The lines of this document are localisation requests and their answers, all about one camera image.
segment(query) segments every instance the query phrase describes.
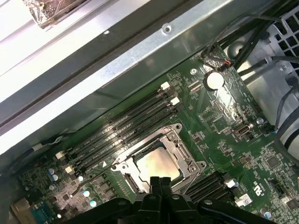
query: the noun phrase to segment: white slot latch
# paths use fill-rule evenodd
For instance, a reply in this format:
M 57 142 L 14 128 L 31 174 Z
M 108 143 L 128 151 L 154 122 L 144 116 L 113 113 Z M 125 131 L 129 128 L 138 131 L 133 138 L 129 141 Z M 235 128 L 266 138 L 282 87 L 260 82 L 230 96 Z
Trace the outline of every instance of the white slot latch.
M 171 104 L 174 106 L 174 105 L 176 105 L 176 104 L 179 103 L 179 99 L 178 99 L 177 97 L 175 97 L 175 98 L 173 98 L 170 102 L 171 102 Z
M 163 83 L 163 84 L 161 85 L 161 89 L 162 89 L 162 90 L 166 90 L 166 89 L 168 89 L 169 87 L 170 87 L 170 85 L 169 85 L 168 82 L 165 82 L 165 83 Z

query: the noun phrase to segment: solid capacitor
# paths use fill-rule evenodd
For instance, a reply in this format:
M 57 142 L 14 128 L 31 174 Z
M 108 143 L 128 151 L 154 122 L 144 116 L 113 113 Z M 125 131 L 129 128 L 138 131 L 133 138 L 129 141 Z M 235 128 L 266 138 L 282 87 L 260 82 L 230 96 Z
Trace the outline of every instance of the solid capacitor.
M 52 175 L 52 180 L 57 181 L 58 180 L 58 176 L 56 174 Z
M 53 175 L 55 173 L 55 170 L 53 168 L 48 169 L 48 173 L 50 175 Z

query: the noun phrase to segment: screw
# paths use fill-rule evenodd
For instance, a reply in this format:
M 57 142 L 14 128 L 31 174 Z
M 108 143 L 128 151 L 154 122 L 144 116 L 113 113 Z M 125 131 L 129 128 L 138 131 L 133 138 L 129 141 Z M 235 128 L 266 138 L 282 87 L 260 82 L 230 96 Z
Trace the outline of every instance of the screw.
M 211 204 L 213 204 L 213 202 L 210 201 L 210 200 L 204 200 L 204 203 L 207 204 L 207 205 L 211 205 Z
M 178 196 L 178 195 L 173 195 L 173 196 L 172 196 L 172 199 L 174 199 L 174 200 L 178 200 L 178 199 L 179 199 L 179 196 Z
M 195 75 L 196 73 L 197 73 L 197 69 L 191 69 L 191 70 L 190 70 L 190 74 L 191 74 L 191 75 Z
M 258 125 L 262 125 L 262 124 L 264 123 L 263 118 L 258 118 L 258 119 L 256 119 L 256 123 L 257 123 Z
M 194 172 L 194 171 L 196 170 L 196 166 L 191 165 L 191 166 L 189 167 L 189 169 L 190 169 L 191 172 Z
M 281 67 L 280 67 L 280 70 L 281 70 L 281 71 L 285 71 L 286 68 L 287 68 L 286 66 L 281 66 Z
M 125 205 L 125 204 L 126 204 L 126 202 L 124 202 L 124 201 L 118 202 L 118 205 Z

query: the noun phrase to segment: green circuit board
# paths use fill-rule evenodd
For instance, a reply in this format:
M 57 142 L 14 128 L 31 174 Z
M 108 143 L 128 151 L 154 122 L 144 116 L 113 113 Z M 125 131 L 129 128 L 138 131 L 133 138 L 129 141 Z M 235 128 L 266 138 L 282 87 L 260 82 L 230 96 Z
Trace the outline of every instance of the green circuit board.
M 213 54 L 225 57 L 220 48 L 216 48 Z M 214 67 L 220 66 L 219 63 L 194 55 L 29 164 L 27 171 L 21 174 L 19 179 L 28 193 L 26 199 L 36 223 L 57 223 L 61 219 L 57 214 L 62 214 L 64 220 L 70 219 L 91 209 L 90 201 L 94 198 L 97 205 L 114 197 L 125 197 L 133 202 L 135 193 L 122 174 L 112 173 L 109 169 L 102 174 L 103 171 L 121 152 L 138 140 L 162 126 L 176 123 L 182 124 L 183 129 L 179 136 L 195 160 L 205 161 L 207 164 L 198 180 L 215 171 L 229 172 L 238 182 L 235 197 L 244 198 L 245 206 L 242 206 L 242 209 L 260 216 L 260 211 L 266 209 L 271 213 L 270 220 L 276 223 L 298 223 L 298 173 L 293 169 L 293 164 L 275 149 L 274 135 L 265 133 L 269 124 L 237 72 L 233 68 L 221 72 L 225 80 L 224 86 L 217 91 L 208 91 L 203 82 L 205 74 L 212 69 L 206 63 Z M 115 117 L 128 111 L 128 108 L 138 104 L 165 82 L 170 85 L 169 98 L 179 98 L 179 108 L 174 113 L 169 109 L 147 112 L 149 118 L 141 124 L 142 132 L 137 138 L 128 141 L 127 146 L 116 148 L 113 153 L 92 164 L 89 160 L 99 158 L 88 158 L 89 154 L 96 151 L 96 143 L 93 144 L 88 148 L 88 152 L 85 151 L 86 154 L 82 155 L 87 159 L 86 164 L 92 164 L 84 170 L 80 168 L 84 166 L 81 163 L 78 165 L 76 159 L 62 163 L 55 157 L 58 152 L 80 154 L 80 150 L 98 137 L 98 134 L 94 133 L 98 132 L 100 127 L 103 127 L 101 134 L 103 131 L 111 131 L 108 127 Z M 169 116 L 161 119 L 166 113 L 169 113 Z M 140 125 L 138 119 L 141 119 L 141 116 L 136 116 L 134 122 Z M 238 133 L 248 126 L 250 131 Z M 116 147 L 115 144 L 107 149 L 107 152 L 113 147 Z M 78 179 L 79 171 L 76 177 L 65 171 L 69 166 L 80 168 L 83 181 Z M 58 181 L 54 181 L 48 173 L 49 168 L 54 169 Z M 91 181 L 70 197 L 86 180 Z M 85 197 L 83 192 L 87 189 L 92 189 L 92 193 Z

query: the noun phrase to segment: capacitor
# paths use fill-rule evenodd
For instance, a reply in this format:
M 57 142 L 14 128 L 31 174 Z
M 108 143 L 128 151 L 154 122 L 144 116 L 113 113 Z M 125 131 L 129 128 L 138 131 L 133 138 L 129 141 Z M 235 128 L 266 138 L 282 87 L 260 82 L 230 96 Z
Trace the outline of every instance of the capacitor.
M 55 186 L 54 185 L 50 185 L 49 186 L 49 190 L 55 190 Z
M 48 169 L 48 174 L 53 175 L 55 173 L 55 170 L 53 168 Z
M 97 206 L 97 203 L 98 203 L 98 199 L 95 197 L 95 198 L 93 198 L 91 201 L 90 201 L 90 206 L 91 207 L 96 207 Z
M 87 188 L 85 191 L 83 191 L 83 196 L 84 196 L 84 197 L 89 197 L 91 191 L 92 191 L 91 188 Z
M 270 219 L 271 216 L 272 216 L 271 212 L 269 212 L 269 210 L 266 209 L 266 208 L 261 209 L 261 210 L 260 210 L 260 213 L 261 213 L 266 219 Z
M 204 86 L 208 91 L 216 91 L 224 86 L 224 78 L 222 74 L 216 71 L 205 74 Z
M 78 181 L 82 182 L 84 180 L 83 176 L 78 177 Z
M 58 179 L 59 179 L 59 177 L 56 174 L 52 175 L 52 180 L 53 181 L 57 181 Z

